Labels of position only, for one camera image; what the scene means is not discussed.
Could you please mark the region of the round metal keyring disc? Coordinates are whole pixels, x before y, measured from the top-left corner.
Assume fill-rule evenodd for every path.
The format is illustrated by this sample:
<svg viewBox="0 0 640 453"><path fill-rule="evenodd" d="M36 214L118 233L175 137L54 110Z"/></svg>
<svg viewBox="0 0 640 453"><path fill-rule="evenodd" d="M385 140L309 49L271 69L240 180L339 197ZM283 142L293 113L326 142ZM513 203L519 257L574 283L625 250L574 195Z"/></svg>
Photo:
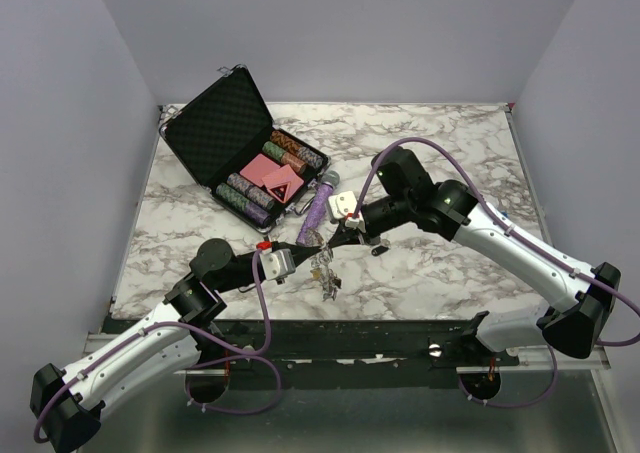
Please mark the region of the round metal keyring disc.
<svg viewBox="0 0 640 453"><path fill-rule="evenodd" d="M331 268L333 252L316 230L310 230L307 233L307 240L311 246L319 248L319 251L311 258L311 276L321 285L322 299L335 301L338 291L342 287L342 280Z"/></svg>

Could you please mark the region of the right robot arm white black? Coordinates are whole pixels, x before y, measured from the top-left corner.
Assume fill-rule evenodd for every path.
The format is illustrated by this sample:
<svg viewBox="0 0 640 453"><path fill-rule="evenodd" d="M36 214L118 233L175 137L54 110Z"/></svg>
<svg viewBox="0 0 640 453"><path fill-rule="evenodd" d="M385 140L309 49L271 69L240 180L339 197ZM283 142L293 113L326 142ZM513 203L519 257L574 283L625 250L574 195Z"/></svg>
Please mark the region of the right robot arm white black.
<svg viewBox="0 0 640 453"><path fill-rule="evenodd" d="M402 147L376 156L375 173L386 197L358 205L353 192L326 201L338 229L331 248L370 244L381 234L413 223L426 233L470 248L494 261L542 297L532 307L477 314L460 340L460 352L480 365L509 348L548 345L587 358L613 310L612 290L620 271L609 263L593 267L564 255L517 227L471 188L457 180L435 182L415 154Z"/></svg>

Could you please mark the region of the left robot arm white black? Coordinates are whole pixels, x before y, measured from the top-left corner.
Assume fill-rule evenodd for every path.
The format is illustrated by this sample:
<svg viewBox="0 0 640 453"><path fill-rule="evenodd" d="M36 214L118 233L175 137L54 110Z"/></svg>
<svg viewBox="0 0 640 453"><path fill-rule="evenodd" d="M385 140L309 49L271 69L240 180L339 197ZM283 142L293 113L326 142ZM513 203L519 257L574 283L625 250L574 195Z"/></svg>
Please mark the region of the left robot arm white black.
<svg viewBox="0 0 640 453"><path fill-rule="evenodd" d="M263 361L272 339L249 350L232 345L211 330L226 305L227 291L281 280L319 253L319 247L265 241L236 255L220 238L205 241L178 281L150 313L87 357L63 368L48 363L33 377L30 408L36 418L33 438L57 452L73 452L100 429L101 416L124 395L156 375L184 367L209 368L236 359Z"/></svg>

